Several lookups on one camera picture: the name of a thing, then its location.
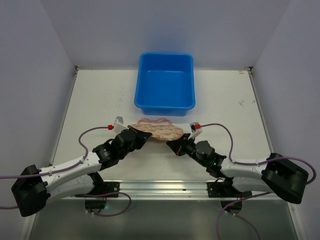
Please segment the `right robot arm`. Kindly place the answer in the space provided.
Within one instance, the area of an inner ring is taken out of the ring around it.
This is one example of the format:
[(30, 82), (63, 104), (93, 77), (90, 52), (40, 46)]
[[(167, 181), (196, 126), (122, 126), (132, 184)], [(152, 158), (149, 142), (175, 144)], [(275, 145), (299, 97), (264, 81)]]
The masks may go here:
[(227, 191), (267, 192), (282, 200), (300, 204), (309, 174), (287, 158), (272, 153), (265, 159), (246, 159), (243, 164), (216, 153), (208, 141), (195, 142), (185, 133), (166, 143), (176, 156), (187, 155), (215, 178), (227, 181)]

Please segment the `floral mesh laundry bag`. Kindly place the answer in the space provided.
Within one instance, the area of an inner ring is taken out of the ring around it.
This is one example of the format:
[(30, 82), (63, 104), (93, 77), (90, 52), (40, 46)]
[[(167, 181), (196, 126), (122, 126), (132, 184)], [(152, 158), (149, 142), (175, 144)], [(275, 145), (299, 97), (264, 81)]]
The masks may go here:
[(184, 134), (182, 128), (175, 126), (167, 118), (142, 118), (137, 123), (129, 124), (128, 127), (145, 133), (151, 133), (152, 138), (166, 142), (178, 140)]

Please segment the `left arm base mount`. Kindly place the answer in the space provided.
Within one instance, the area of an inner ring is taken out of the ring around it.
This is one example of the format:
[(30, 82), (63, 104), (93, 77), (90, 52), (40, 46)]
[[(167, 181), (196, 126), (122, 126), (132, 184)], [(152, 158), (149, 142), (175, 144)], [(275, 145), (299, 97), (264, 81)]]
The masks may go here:
[(88, 193), (90, 197), (86, 197), (84, 202), (85, 209), (90, 213), (99, 214), (107, 207), (108, 198), (117, 198), (120, 190), (118, 181), (105, 181), (102, 187), (94, 188)]

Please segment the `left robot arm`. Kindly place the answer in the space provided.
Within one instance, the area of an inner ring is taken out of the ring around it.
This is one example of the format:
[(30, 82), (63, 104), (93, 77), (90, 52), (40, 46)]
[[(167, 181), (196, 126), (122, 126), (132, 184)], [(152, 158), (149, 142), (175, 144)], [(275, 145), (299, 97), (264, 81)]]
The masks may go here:
[(128, 127), (93, 150), (86, 149), (84, 156), (74, 160), (43, 168), (34, 164), (26, 167), (11, 187), (20, 215), (29, 217), (47, 204), (67, 197), (112, 196), (99, 173), (141, 149), (151, 137), (149, 132)]

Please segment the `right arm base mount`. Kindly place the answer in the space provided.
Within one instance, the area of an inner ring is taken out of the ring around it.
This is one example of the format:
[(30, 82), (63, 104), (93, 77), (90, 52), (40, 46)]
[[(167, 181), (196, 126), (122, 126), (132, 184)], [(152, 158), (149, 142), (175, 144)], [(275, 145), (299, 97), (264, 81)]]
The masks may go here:
[[(232, 178), (217, 178), (215, 181), (210, 181), (206, 183), (207, 193), (209, 198), (236, 198), (239, 200), (243, 197), (243, 193), (236, 190), (233, 187), (233, 177)], [(225, 207), (232, 201), (221, 201), (221, 207)], [(241, 202), (233, 203), (231, 206), (226, 208), (226, 211), (233, 214), (238, 214), (242, 210), (243, 204)]]

